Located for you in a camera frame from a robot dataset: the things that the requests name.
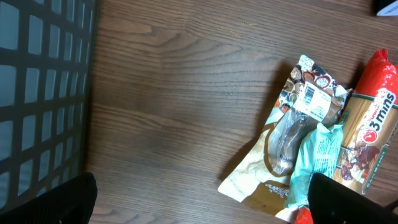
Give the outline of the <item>green tissue packet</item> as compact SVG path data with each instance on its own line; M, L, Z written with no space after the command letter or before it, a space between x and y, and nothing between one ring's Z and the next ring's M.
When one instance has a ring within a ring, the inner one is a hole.
M309 205L308 190L314 174L320 173L329 178L333 177L342 141L342 124L335 124L328 128L319 123L316 129L304 137L290 178L285 208L300 208Z

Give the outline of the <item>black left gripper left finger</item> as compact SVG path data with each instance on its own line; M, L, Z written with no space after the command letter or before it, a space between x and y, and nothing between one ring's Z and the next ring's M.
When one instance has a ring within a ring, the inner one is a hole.
M48 192L1 215L1 223L88 223L98 188L91 172L84 172Z

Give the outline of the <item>dried mushroom pouch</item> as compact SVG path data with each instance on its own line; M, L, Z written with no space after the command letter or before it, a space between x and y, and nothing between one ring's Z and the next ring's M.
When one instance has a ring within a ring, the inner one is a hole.
M310 57L301 55L267 118L259 139L218 188L250 208L283 221L295 219L284 208L291 173L303 138L318 123L337 123L348 91Z

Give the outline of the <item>orange spaghetti pasta package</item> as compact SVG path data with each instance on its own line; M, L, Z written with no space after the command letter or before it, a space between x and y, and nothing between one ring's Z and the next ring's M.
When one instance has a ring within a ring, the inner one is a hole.
M331 179L364 195L397 129L397 65L386 49L368 61L338 124L343 141ZM312 223L309 205L296 209L296 223Z

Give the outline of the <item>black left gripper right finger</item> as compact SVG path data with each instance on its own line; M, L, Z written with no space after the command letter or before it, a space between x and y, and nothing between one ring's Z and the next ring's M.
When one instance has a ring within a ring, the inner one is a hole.
M314 223L397 224L397 201L382 207L323 174L314 174L308 191Z

